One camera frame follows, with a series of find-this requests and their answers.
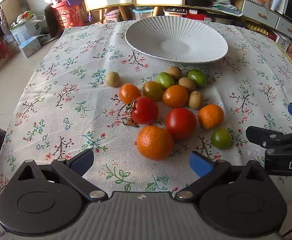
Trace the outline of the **green lime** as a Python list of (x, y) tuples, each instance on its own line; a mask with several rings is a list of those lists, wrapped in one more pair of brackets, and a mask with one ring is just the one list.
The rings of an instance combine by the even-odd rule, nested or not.
[(156, 82), (161, 85), (164, 90), (175, 84), (174, 78), (166, 72), (160, 72), (159, 74), (157, 74)]
[(198, 87), (205, 87), (207, 77), (203, 72), (197, 69), (192, 69), (188, 72), (188, 78), (193, 80)]
[(225, 128), (217, 128), (211, 135), (211, 143), (219, 150), (225, 150), (230, 147), (232, 137), (229, 131)]

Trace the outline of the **small orange mandarin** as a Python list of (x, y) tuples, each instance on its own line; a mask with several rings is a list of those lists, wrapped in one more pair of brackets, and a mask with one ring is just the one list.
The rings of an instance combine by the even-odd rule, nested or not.
[(213, 129), (224, 121), (225, 114), (219, 105), (210, 104), (202, 107), (198, 113), (198, 121), (203, 129)]

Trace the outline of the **round red tomato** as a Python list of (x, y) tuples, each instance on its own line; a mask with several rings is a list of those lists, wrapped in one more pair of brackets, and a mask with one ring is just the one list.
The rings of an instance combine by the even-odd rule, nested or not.
[(165, 126), (175, 141), (189, 138), (196, 130), (196, 116), (185, 108), (174, 108), (165, 119)]

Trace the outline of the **large orange mandarin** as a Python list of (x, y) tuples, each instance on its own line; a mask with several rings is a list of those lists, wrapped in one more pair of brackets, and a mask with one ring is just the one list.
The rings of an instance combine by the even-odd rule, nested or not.
[(137, 135), (137, 148), (145, 158), (161, 161), (167, 159), (173, 151), (174, 141), (166, 129), (148, 125)]

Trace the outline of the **brown kiwi front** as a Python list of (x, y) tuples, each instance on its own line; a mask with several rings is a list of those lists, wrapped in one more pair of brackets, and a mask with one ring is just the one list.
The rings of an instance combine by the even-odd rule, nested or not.
[(204, 105), (203, 95), (199, 91), (193, 91), (189, 94), (188, 105), (192, 109), (200, 110)]

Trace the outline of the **orange tomato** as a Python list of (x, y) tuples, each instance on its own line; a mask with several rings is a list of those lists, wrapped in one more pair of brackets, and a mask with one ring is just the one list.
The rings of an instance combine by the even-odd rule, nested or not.
[(181, 85), (170, 86), (163, 94), (163, 102), (172, 108), (182, 107), (188, 100), (188, 92)]
[(119, 97), (123, 103), (128, 105), (141, 96), (140, 90), (133, 84), (126, 83), (119, 89)]

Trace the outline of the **red tomato with stem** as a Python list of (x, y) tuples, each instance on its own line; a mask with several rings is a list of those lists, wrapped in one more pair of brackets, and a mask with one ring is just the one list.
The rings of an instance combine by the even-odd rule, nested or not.
[(126, 126), (138, 127), (139, 125), (153, 124), (159, 115), (157, 104), (146, 96), (140, 96), (126, 106), (126, 117), (122, 123)]

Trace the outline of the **lone brown kiwi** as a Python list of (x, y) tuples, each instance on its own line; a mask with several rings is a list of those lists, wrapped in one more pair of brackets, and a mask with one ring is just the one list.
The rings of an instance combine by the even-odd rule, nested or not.
[(106, 83), (110, 87), (118, 87), (120, 85), (121, 79), (118, 73), (108, 72), (106, 74)]

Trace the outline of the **olive green-orange tomato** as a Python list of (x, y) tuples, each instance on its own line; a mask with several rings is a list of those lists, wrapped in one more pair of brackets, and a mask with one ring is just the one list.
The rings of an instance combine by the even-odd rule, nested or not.
[(143, 96), (153, 100), (161, 101), (163, 97), (162, 86), (155, 81), (148, 81), (142, 87)]

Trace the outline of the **brown kiwi back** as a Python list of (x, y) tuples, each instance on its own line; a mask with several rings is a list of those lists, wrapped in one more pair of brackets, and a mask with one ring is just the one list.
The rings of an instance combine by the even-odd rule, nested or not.
[(176, 66), (169, 67), (166, 72), (171, 75), (175, 81), (178, 81), (183, 76), (181, 69)]

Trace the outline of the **floral tablecloth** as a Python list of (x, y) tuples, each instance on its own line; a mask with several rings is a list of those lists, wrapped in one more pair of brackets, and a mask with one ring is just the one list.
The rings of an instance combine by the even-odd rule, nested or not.
[(244, 28), (64, 31), (0, 152), (0, 239), (292, 239), (292, 65)]

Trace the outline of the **small blue tissue box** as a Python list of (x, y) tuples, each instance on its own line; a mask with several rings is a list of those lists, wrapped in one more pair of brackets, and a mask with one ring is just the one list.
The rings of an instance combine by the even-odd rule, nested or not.
[(41, 48), (40, 39), (43, 37), (47, 37), (47, 35), (42, 34), (31, 36), (20, 44), (18, 48), (20, 49), (22, 55), (28, 59), (31, 55), (38, 51)]

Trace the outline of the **white ribbed plate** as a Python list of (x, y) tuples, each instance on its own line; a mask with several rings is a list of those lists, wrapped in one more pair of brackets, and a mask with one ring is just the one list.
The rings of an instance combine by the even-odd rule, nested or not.
[(128, 45), (156, 59), (176, 63), (211, 63), (228, 52), (224, 37), (210, 26), (188, 18), (156, 16), (130, 25)]

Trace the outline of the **white cardboard box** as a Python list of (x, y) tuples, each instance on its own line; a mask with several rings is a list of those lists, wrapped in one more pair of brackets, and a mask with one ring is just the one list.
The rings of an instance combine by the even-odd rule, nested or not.
[(26, 21), (22, 25), (11, 29), (11, 34), (15, 41), (21, 45), (24, 41), (29, 39), (32, 36), (40, 35), (42, 29), (40, 26), (41, 22), (45, 21), (44, 15), (33, 15), (30, 20)]

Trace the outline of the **red drum container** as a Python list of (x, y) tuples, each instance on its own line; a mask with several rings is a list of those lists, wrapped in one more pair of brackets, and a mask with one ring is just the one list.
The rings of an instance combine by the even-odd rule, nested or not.
[(82, 27), (84, 24), (81, 5), (69, 5), (63, 0), (60, 3), (51, 5), (59, 27), (64, 30), (72, 27)]

